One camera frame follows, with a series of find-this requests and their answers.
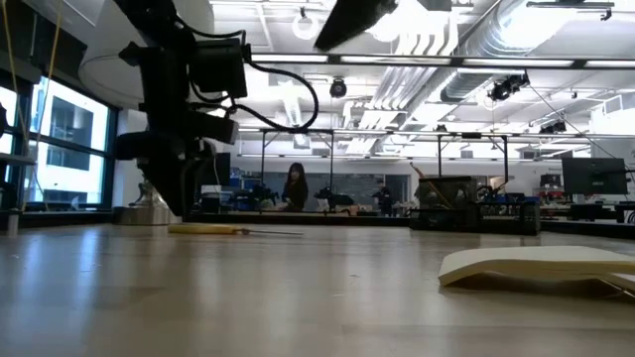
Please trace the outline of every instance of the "ceiling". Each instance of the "ceiling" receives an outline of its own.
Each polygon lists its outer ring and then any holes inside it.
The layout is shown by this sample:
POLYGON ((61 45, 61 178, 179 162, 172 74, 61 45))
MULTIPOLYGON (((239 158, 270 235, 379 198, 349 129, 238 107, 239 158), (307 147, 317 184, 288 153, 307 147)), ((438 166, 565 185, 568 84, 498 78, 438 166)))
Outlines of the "ceiling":
MULTIPOLYGON (((24 0, 49 19, 55 18, 58 0, 24 0)), ((104 0, 63 0, 63 28, 89 44, 94 24, 104 0)), ((210 1, 214 12, 214 28, 217 33, 245 29, 247 42, 255 52, 311 53, 314 40, 301 40, 294 36, 292 23, 299 14, 302 0, 289 5, 274 1, 210 1)), ((494 0, 472 0, 473 9, 457 15, 458 32, 464 33, 494 3, 494 0)), ((308 1, 307 14, 315 17, 321 25, 328 16, 332 1, 308 1)), ((617 12, 609 21, 599 21, 601 11, 578 13, 552 37, 534 49, 529 56, 536 57, 635 57, 635 9, 633 12, 617 12)), ((370 34, 335 49, 337 53, 392 54, 397 42, 382 43, 370 34)), ((284 69, 310 79, 320 98, 323 113, 341 115, 347 101, 363 100, 373 96, 385 76, 385 66, 343 65, 287 65, 284 69), (348 84, 348 95, 343 99, 332 99, 328 94, 330 82, 335 76, 344 77, 348 84)), ((613 97, 617 92, 635 89, 635 72, 611 70, 530 70, 532 85, 556 109, 567 108, 570 120, 587 121, 587 110, 601 99, 613 97)), ((249 97, 243 103, 268 117, 284 112, 283 94, 278 88, 278 78, 272 79, 253 70, 247 70, 249 97)), ((303 112, 310 112, 313 104, 307 91, 299 90, 299 102, 303 112)), ((552 112, 536 93, 524 88, 494 110, 486 103, 474 98, 469 105, 458 105, 449 114, 455 117, 453 125, 459 123, 482 123, 487 127, 496 123, 527 123, 552 112)), ((412 118, 422 120, 427 113, 412 118)), ((243 122, 252 123, 247 116, 239 115, 243 122)))

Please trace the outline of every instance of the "ductwork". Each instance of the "ductwork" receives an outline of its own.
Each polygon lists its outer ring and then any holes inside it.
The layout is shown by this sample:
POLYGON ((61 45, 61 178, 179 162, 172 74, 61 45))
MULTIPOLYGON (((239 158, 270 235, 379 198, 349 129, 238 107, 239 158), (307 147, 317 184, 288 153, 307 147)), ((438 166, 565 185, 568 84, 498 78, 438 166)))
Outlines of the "ductwork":
MULTIPOLYGON (((457 55, 464 57, 523 57, 553 36, 572 16, 566 9, 528 8, 529 0, 503 0, 457 55)), ((411 112, 426 100, 460 102, 487 83, 491 74, 438 69, 410 105, 411 112)))

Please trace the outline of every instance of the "computer monitor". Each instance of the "computer monitor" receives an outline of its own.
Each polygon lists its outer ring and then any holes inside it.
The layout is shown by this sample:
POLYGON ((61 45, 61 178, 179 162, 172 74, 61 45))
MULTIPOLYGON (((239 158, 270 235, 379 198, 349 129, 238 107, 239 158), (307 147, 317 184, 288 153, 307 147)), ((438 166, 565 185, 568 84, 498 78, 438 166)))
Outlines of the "computer monitor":
POLYGON ((565 193, 627 194, 624 159, 563 159, 565 193))
POLYGON ((230 169, 230 161, 231 156, 229 153, 220 153, 216 154, 216 174, 214 173, 214 163, 209 162, 205 166, 200 169, 200 185, 229 185, 229 172, 230 169))

